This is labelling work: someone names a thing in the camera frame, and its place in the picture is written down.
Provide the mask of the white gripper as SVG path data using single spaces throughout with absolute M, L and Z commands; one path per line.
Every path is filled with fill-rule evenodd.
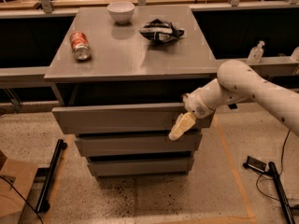
M 210 94 L 209 90 L 198 88 L 183 95 L 183 103 L 188 112 L 178 116 L 168 135 L 170 140 L 178 140 L 195 124 L 196 119 L 203 119 L 215 111 L 215 108 L 208 102 Z

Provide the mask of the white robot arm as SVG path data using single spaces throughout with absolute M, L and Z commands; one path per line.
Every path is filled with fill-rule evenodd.
M 184 95 L 186 113 L 178 116 L 169 138 L 178 140 L 197 119 L 209 116 L 219 106 L 246 99 L 256 102 L 299 135 L 299 94 L 263 79 L 246 63 L 229 60 L 220 65 L 215 79 Z

